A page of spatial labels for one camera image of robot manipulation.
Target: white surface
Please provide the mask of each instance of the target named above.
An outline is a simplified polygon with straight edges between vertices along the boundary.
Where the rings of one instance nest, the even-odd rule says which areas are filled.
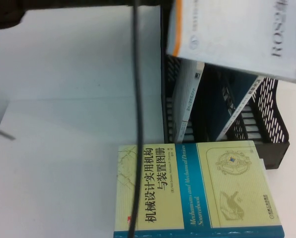
[[[136,143],[133,98],[13,102],[0,129],[0,238],[112,238],[119,144]],[[145,143],[163,142],[146,96]]]
[[[144,95],[161,95],[160,9],[140,8]],[[29,11],[0,31],[0,121],[7,101],[131,96],[131,8]]]
[[[268,170],[270,188],[286,238],[296,238],[296,84],[279,82],[277,105],[291,145],[277,170]]]

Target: publisher logo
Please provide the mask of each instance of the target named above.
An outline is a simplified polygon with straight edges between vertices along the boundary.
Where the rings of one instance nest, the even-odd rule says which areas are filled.
[[[264,198],[264,201],[265,201],[266,210],[268,212],[269,218],[274,219],[275,218],[274,213],[273,213],[272,206],[271,206],[271,203],[269,201],[268,196],[265,194],[265,195],[263,195],[263,198]]]
[[[199,45],[199,40],[196,35],[191,36],[190,38],[190,49],[195,50]]]

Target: orange stripe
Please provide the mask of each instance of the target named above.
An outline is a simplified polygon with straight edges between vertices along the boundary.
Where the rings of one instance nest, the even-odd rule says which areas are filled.
[[[178,56],[181,45],[182,31],[182,0],[176,0],[176,41],[174,45],[173,56]]]

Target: mechanism illustration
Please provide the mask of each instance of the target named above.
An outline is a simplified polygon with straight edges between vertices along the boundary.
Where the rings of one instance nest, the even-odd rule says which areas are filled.
[[[249,170],[250,164],[249,157],[239,151],[227,151],[216,163],[218,170],[221,170],[224,175],[241,175]]]
[[[225,192],[220,193],[220,209],[226,220],[243,220],[244,210],[237,204],[235,197],[238,192],[228,196]]]

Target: white book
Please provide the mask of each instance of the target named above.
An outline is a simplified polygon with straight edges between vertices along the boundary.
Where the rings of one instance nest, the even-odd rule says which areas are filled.
[[[203,62],[182,60],[172,96],[174,143],[183,141],[204,66]]]
[[[296,0],[176,0],[167,52],[296,83]]]

